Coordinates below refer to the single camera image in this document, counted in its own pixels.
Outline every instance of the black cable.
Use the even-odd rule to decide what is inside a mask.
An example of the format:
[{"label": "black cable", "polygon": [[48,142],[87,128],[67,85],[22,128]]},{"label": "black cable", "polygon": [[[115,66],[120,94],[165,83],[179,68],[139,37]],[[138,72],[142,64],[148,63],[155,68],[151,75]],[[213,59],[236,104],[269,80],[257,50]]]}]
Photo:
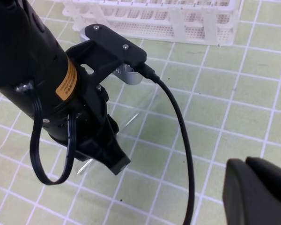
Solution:
[{"label": "black cable", "polygon": [[46,185],[56,185],[61,184],[67,180],[74,164],[74,154],[77,145],[76,137],[76,114],[68,114],[67,118],[67,132],[68,132],[68,145],[67,145],[67,156],[65,167],[62,172],[61,177],[57,181],[51,181],[41,163],[39,155],[39,139],[41,136],[42,126],[43,126],[43,116],[42,116],[42,104],[39,99],[37,92],[34,89],[29,89],[24,92],[31,100],[32,107],[34,111],[34,123],[33,130],[30,140],[30,159],[34,172],[36,173],[38,179]]},{"label": "black cable", "polygon": [[192,214],[195,202],[195,180],[194,180],[194,172],[193,172],[193,162],[192,162],[192,151],[189,144],[189,139],[185,127],[185,123],[183,120],[182,113],[178,106],[177,101],[175,100],[172,92],[170,89],[165,85],[165,83],[160,80],[159,76],[156,75],[155,71],[150,68],[148,65],[144,64],[141,67],[135,68],[140,74],[142,74],[145,78],[152,80],[153,82],[157,83],[169,97],[170,102],[172,103],[174,110],[176,112],[178,122],[181,129],[181,134],[185,146],[185,153],[186,153],[186,161],[187,161],[187,170],[188,170],[188,187],[189,187],[189,194],[188,194],[188,203],[187,209],[185,214],[185,219],[183,225],[189,225],[192,221]]}]

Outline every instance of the orange label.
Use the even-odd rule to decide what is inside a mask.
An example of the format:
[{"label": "orange label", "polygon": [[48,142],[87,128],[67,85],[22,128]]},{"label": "orange label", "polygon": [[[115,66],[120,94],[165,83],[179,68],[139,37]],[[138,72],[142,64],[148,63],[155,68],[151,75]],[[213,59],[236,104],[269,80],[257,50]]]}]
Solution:
[{"label": "orange label", "polygon": [[67,69],[67,74],[64,80],[61,82],[60,86],[58,86],[55,91],[56,94],[58,94],[58,96],[64,101],[71,95],[77,82],[76,68],[69,58],[68,62],[69,66]]}]

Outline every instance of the silver metal part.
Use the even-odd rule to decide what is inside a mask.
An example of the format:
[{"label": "silver metal part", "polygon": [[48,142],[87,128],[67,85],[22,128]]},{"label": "silver metal part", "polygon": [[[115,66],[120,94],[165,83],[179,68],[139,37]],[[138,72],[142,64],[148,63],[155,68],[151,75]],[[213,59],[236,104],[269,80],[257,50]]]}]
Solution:
[{"label": "silver metal part", "polygon": [[[88,41],[89,38],[85,35],[84,28],[80,32],[80,40],[81,42]],[[123,49],[127,50],[129,48],[129,45],[123,45]],[[140,75],[138,72],[135,72],[129,65],[123,64],[119,68],[117,68],[115,71],[112,72],[115,76],[117,76],[119,79],[121,79],[123,82],[129,85],[136,85],[139,84],[143,76]]]},{"label": "silver metal part", "polygon": [[99,30],[99,29],[100,29],[100,27],[98,25],[94,26],[94,30]]},{"label": "silver metal part", "polygon": [[129,48],[129,45],[127,45],[127,44],[124,44],[124,45],[123,45],[123,49],[124,49],[124,50],[127,50],[128,48]]},{"label": "silver metal part", "polygon": [[16,92],[24,93],[27,90],[33,89],[33,84],[31,82],[21,83],[15,87]]}]

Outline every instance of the screw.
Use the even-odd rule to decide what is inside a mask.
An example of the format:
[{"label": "screw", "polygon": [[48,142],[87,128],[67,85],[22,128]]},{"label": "screw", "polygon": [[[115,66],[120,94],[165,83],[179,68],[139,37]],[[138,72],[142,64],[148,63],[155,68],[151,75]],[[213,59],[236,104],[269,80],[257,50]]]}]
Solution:
[{"label": "screw", "polygon": [[100,84],[98,84],[98,86],[96,86],[96,89],[97,89],[98,91],[101,91],[102,86],[101,86]]},{"label": "screw", "polygon": [[124,50],[127,50],[128,48],[129,48],[129,45],[127,45],[127,44],[124,44],[124,45],[123,45],[123,49],[124,49]]}]

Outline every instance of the table surface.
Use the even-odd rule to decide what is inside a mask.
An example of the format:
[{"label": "table surface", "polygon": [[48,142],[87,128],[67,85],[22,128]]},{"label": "table surface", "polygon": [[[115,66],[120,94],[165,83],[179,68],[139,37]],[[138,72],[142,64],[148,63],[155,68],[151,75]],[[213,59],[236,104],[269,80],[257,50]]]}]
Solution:
[{"label": "table surface", "polygon": [[[79,42],[61,3],[32,3],[65,50]],[[193,224],[226,224],[227,159],[255,156],[281,166],[281,1],[245,0],[231,47],[132,41],[147,51],[148,64],[185,117],[196,180]],[[170,102],[145,80],[128,86],[110,76],[102,85],[119,124],[139,113],[118,137],[131,163],[114,176],[95,162],[87,173],[73,170],[66,183],[53,187],[42,185],[31,168],[32,120],[0,94],[0,224],[182,224],[188,180]],[[46,172],[57,178],[64,148],[43,133],[41,155]]]}]

